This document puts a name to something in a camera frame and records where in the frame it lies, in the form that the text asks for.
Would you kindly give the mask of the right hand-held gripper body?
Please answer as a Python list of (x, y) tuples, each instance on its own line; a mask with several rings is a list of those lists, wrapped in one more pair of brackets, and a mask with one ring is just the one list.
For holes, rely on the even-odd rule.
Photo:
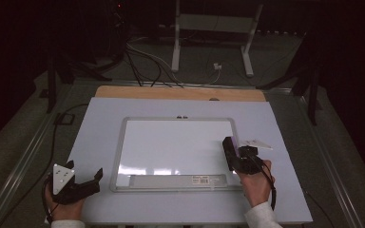
[(237, 150), (238, 159), (235, 161), (234, 169), (243, 173), (254, 175), (259, 173), (264, 161), (259, 157), (259, 149), (272, 149), (272, 147), (259, 140), (242, 141)]

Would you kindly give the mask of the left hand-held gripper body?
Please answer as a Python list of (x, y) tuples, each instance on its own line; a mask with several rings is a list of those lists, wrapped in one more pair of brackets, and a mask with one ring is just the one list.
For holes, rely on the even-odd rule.
[(54, 202), (71, 204), (100, 192), (100, 183), (89, 180), (75, 182), (75, 170), (54, 164), (52, 171), (51, 195)]

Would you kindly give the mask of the black and purple whiteboard eraser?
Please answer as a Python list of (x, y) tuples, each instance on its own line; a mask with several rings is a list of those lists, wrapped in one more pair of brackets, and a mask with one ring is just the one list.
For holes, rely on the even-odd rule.
[(222, 146), (227, 158), (238, 158), (240, 156), (236, 141), (233, 137), (226, 137), (222, 141)]

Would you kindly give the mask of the silver framed whiteboard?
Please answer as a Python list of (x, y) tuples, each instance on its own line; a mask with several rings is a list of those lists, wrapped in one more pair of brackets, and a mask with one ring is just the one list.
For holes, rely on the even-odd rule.
[(230, 118), (126, 118), (113, 166), (113, 192), (238, 190), (222, 141)]

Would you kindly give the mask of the person's left hand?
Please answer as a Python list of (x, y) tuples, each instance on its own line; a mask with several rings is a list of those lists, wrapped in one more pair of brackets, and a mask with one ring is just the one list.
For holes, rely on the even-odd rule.
[(59, 204), (53, 201), (50, 187), (45, 189), (45, 198), (53, 221), (56, 220), (80, 220), (82, 216), (84, 199), (80, 199), (72, 204)]

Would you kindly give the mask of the person's right hand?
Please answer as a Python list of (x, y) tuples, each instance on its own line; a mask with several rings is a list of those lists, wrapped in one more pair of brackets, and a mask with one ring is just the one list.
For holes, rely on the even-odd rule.
[(271, 165), (269, 160), (265, 160), (262, 171), (257, 174), (238, 173), (244, 196), (252, 208), (269, 200), (271, 184), (275, 182), (275, 178), (271, 175)]

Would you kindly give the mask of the black square floor socket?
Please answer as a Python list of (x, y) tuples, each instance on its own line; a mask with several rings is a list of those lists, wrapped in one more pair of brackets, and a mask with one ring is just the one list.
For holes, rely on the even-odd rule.
[(69, 113), (58, 113), (54, 124), (55, 125), (73, 125), (75, 120), (75, 115), (74, 114), (69, 114)]

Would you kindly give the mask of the large white table sheet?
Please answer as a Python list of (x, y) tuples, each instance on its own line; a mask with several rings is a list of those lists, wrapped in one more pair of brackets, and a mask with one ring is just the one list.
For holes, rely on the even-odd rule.
[(266, 102), (178, 101), (94, 98), (90, 101), (70, 153), (76, 178), (86, 181), (100, 168), (99, 194), (86, 201), (83, 219), (90, 224), (243, 224), (249, 205), (241, 189), (214, 191), (113, 192), (110, 181), (126, 118), (230, 118), (238, 142), (259, 140), (272, 147), (259, 156), (272, 162), (278, 191), (275, 213), (283, 224), (312, 219), (298, 177)]

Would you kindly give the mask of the black tripod stand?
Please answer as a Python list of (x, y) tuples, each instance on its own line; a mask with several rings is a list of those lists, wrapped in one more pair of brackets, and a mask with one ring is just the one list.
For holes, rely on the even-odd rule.
[(257, 85), (256, 89), (260, 90), (270, 90), (282, 83), (289, 81), (293, 78), (297, 78), (297, 81), (291, 89), (291, 93), (294, 96), (303, 96), (306, 91), (308, 91), (308, 107), (307, 116), (312, 123), (312, 125), (317, 124), (316, 120), (316, 110), (317, 110), (317, 91), (318, 91), (318, 81), (319, 81), (320, 66), (317, 64), (308, 64), (295, 69), (292, 72), (286, 73), (285, 75), (279, 77), (278, 79), (265, 84)]
[(66, 52), (60, 49), (50, 50), (47, 59), (48, 88), (44, 90), (44, 96), (48, 98), (47, 113), (50, 113), (57, 103), (56, 79), (59, 78), (63, 84), (72, 84), (75, 80), (71, 70), (73, 67), (98, 81), (110, 81), (110, 78), (99, 74)]

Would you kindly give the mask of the white metal stand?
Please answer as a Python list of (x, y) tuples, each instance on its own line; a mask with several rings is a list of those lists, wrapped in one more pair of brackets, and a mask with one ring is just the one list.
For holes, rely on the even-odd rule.
[(254, 15), (251, 17), (183, 13), (181, 12), (181, 0), (176, 0), (175, 9), (174, 47), (171, 61), (172, 72), (178, 72), (180, 67), (180, 32), (182, 29), (191, 29), (201, 31), (246, 33), (247, 41), (240, 47), (240, 54), (245, 75), (247, 77), (254, 76), (249, 51), (263, 10), (262, 3), (256, 4)]

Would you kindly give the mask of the dark equipment rack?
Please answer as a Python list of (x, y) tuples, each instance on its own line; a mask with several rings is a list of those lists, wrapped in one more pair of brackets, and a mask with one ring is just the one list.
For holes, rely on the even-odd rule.
[(118, 64), (124, 58), (129, 24), (126, 20), (125, 0), (104, 0), (108, 47), (106, 55)]

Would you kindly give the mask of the grey metal floor rail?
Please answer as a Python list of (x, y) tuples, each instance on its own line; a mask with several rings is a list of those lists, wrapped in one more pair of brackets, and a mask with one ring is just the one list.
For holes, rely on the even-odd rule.
[(27, 173), (55, 118), (48, 101), (34, 93), (0, 132), (0, 219)]
[(308, 104), (302, 97), (295, 97), (295, 101), (298, 104), (299, 111), (302, 118), (305, 120), (307, 127), (311, 131), (314, 141), (317, 144), (317, 153), (324, 167), (327, 178), (329, 179), (331, 186), (335, 192), (336, 199), (341, 207), (342, 213), (346, 218), (350, 228), (364, 228), (358, 213), (355, 210), (354, 204), (348, 194), (348, 191), (340, 178), (336, 170), (336, 165), (334, 164), (327, 146), (323, 142), (317, 127), (311, 123), (309, 120), (307, 110)]

